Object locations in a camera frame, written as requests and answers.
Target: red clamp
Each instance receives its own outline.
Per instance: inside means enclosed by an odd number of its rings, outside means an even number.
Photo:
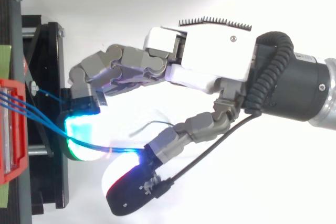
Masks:
[[[0,79],[0,91],[26,101],[25,85],[14,80]],[[10,102],[25,106],[0,94]],[[1,104],[11,106],[3,100]],[[0,106],[0,185],[19,176],[28,167],[27,122],[23,115]]]

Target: silver metal cylinder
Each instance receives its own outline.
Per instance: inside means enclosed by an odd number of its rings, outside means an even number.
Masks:
[[[24,27],[22,28],[22,37],[24,39],[33,38],[36,27]]]
[[[41,156],[48,155],[48,152],[44,145],[30,145],[28,146],[29,156]]]
[[[336,59],[329,58],[325,62],[330,75],[328,96],[321,111],[309,123],[315,127],[336,130]]]

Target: green tape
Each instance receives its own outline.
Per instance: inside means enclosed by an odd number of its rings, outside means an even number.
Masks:
[[[0,45],[0,78],[9,78],[9,63],[11,56],[12,46]]]
[[[0,208],[7,208],[9,183],[0,186]]]
[[[0,45],[0,78],[9,78],[12,46]],[[0,185],[0,208],[7,208],[9,183]]]

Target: black metal frame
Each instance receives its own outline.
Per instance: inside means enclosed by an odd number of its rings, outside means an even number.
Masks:
[[[21,5],[0,0],[0,45],[11,45],[10,78],[24,83]],[[7,208],[0,209],[0,223],[32,224],[29,169],[9,183]]]
[[[39,92],[33,96],[29,88],[35,81],[40,88],[61,97],[61,88],[65,85],[61,26],[58,23],[41,24],[40,16],[23,16],[22,22],[23,28],[36,28],[32,38],[23,39],[29,68],[25,76],[27,101],[56,124],[62,111],[61,104]],[[29,157],[33,215],[43,214],[45,203],[55,203],[57,209],[65,208],[69,203],[68,160],[60,150],[58,136],[28,120],[28,144],[43,144],[48,153]]]
[[[41,94],[32,96],[30,82],[60,96],[64,87],[63,44],[58,23],[42,25],[40,16],[21,16],[20,1],[0,0],[0,45],[11,45],[10,78],[26,83],[27,102],[56,123],[57,102]],[[34,37],[23,39],[23,27],[36,27]],[[24,58],[29,70],[24,75]],[[42,214],[43,204],[65,208],[69,202],[68,164],[57,135],[28,120],[28,144],[43,144],[48,155],[29,157],[29,167],[9,183],[7,208],[0,208],[0,223],[31,224],[32,214]]]

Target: small white label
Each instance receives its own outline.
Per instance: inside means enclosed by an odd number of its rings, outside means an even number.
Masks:
[[[319,64],[326,64],[326,61],[323,60],[323,59],[321,59],[321,58],[316,58],[316,57],[315,57],[315,60],[316,60],[317,63],[319,63]]]
[[[310,56],[310,55],[303,55],[303,54],[299,54],[297,52],[294,53],[295,54],[295,57],[298,59],[298,60],[304,60],[304,61],[308,61],[308,62],[312,62],[312,63],[316,63],[316,60],[313,56]]]

